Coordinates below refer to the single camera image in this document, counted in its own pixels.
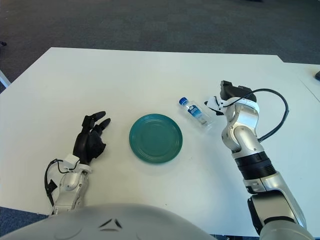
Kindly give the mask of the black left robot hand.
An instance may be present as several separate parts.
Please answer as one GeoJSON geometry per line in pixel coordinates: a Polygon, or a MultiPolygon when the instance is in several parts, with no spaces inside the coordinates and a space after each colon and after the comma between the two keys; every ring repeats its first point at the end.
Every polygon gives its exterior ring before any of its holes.
{"type": "Polygon", "coordinates": [[[107,118],[96,124],[105,115],[105,111],[100,111],[84,117],[82,130],[77,135],[73,148],[73,155],[79,158],[80,164],[90,165],[92,159],[98,158],[105,150],[106,144],[103,143],[101,135],[111,119],[107,118]]]}

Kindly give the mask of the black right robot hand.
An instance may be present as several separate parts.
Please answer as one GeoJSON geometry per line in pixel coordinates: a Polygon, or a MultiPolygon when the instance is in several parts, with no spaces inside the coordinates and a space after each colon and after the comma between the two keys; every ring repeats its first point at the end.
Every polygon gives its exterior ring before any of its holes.
{"type": "Polygon", "coordinates": [[[243,97],[252,92],[252,90],[245,86],[233,86],[229,81],[220,82],[220,98],[227,101],[230,98],[234,97],[243,97]]]}

